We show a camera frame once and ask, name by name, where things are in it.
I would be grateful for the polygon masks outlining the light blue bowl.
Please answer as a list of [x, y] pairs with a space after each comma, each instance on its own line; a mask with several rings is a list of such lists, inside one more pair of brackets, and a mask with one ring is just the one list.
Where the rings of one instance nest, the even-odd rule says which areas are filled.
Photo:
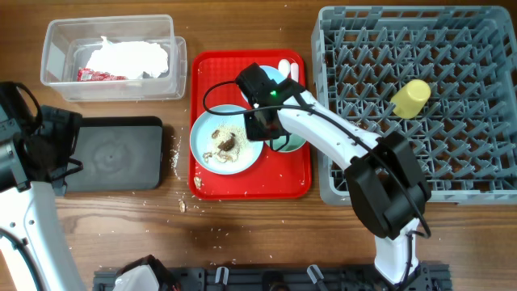
[[269, 65], [260, 65], [259, 67], [267, 74], [270, 80], [276, 83], [281, 83], [286, 78], [275, 67]]

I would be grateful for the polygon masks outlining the mint green bowl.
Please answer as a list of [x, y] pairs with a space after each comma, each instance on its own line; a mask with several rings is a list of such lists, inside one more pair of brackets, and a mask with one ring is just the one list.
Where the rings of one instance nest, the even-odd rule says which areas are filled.
[[264, 143], [275, 152], [291, 153], [300, 149], [306, 140], [294, 133], [288, 133], [276, 139], [266, 140]]

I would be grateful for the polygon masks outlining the white napkin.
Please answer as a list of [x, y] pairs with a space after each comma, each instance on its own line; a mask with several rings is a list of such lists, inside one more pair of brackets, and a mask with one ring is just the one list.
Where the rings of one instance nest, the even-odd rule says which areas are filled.
[[129, 80], [158, 78], [169, 70], [169, 54], [158, 43], [124, 41], [113, 43], [102, 36], [84, 68], [125, 76]]

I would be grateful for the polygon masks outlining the yellow plastic cup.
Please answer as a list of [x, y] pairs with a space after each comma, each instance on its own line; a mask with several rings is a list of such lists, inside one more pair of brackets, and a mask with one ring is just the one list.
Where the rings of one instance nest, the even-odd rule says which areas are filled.
[[427, 82], [419, 79], [411, 80], [391, 98], [391, 103], [395, 105], [393, 113], [402, 119], [414, 118], [423, 109], [430, 96], [431, 88]]

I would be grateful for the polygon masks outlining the red snack wrapper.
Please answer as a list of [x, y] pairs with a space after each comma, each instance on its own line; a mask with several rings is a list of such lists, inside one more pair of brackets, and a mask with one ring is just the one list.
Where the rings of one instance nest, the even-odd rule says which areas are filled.
[[78, 82], [101, 82], [101, 81], [123, 81], [125, 76], [116, 76], [107, 72], [95, 71], [88, 68], [81, 68], [78, 71]]

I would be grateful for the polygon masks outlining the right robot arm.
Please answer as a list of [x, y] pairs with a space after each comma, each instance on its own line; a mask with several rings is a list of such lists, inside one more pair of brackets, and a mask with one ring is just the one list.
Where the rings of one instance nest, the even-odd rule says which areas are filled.
[[300, 83], [277, 82], [256, 63], [235, 83], [250, 105], [242, 114], [251, 141], [292, 133], [343, 169], [355, 215], [375, 237], [376, 270], [391, 285], [405, 285], [418, 266], [414, 237], [431, 235], [423, 217], [431, 191], [406, 137], [359, 128]]

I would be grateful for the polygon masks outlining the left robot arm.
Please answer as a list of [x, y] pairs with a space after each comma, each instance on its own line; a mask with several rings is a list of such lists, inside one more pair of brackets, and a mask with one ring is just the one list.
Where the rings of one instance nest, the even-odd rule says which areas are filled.
[[1, 253], [18, 290], [83, 290], [57, 216], [82, 115], [36, 106], [20, 82], [1, 84]]

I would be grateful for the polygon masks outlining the black waste tray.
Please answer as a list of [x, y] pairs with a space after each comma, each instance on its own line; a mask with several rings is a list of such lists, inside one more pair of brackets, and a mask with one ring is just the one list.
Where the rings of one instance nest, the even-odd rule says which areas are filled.
[[73, 155], [83, 169], [65, 178], [66, 191], [154, 189], [161, 183], [162, 144], [156, 116], [85, 118]]

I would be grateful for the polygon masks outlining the grey dishwasher rack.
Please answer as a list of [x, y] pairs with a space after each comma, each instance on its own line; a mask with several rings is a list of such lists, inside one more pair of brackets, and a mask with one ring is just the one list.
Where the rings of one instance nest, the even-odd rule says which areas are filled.
[[326, 6], [320, 103], [414, 149], [434, 202], [516, 202], [516, 35], [500, 6]]

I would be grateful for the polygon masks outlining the white plastic spoon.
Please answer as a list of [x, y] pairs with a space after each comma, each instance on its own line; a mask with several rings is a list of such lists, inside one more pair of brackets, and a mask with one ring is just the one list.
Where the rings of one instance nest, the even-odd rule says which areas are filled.
[[281, 59], [278, 63], [278, 71], [282, 74], [284, 78], [287, 78], [291, 72], [291, 65], [289, 60]]

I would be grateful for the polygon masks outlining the white plastic fork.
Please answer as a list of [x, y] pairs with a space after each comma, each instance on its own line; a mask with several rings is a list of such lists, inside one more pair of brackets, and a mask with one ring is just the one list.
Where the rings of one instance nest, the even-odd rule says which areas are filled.
[[295, 82], [300, 80], [300, 67], [296, 62], [290, 64], [290, 77]]

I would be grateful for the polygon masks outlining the light blue plate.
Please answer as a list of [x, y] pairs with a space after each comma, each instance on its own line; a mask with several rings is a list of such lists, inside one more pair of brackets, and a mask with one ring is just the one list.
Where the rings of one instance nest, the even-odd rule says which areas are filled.
[[[244, 108], [232, 104], [215, 106], [212, 111], [231, 113]], [[221, 116], [204, 112], [191, 128], [190, 147], [195, 160], [206, 170], [219, 175], [234, 175], [252, 166], [263, 150], [262, 141], [249, 141], [244, 116]], [[230, 133], [235, 134], [235, 146], [228, 152], [217, 146]]]

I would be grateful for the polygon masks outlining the red serving tray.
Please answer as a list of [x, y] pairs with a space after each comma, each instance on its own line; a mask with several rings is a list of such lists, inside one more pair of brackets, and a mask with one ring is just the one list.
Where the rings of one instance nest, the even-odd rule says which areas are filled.
[[[299, 65], [299, 83], [306, 85], [302, 57], [289, 49], [205, 51], [191, 68], [190, 129], [205, 113], [202, 99], [207, 89], [219, 82], [234, 80], [248, 65], [255, 62], [276, 69], [280, 60]], [[201, 187], [190, 186], [192, 193], [203, 200], [252, 200], [297, 198], [312, 183], [310, 146], [304, 144], [291, 153], [275, 152], [264, 145], [258, 159], [244, 171], [220, 175], [204, 168], [189, 154], [188, 178], [201, 178]]]

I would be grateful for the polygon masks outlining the food crumb on table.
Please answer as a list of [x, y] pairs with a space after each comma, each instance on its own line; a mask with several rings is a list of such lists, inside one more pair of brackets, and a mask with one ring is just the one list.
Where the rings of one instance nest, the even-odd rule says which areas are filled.
[[181, 213], [185, 213], [187, 210], [187, 206], [183, 200], [179, 202], [179, 210]]

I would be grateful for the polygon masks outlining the clear plastic bin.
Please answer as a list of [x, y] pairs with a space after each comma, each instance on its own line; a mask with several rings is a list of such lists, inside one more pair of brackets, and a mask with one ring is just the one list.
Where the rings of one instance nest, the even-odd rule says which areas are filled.
[[181, 99], [186, 41], [169, 15], [53, 20], [40, 81], [70, 102]]

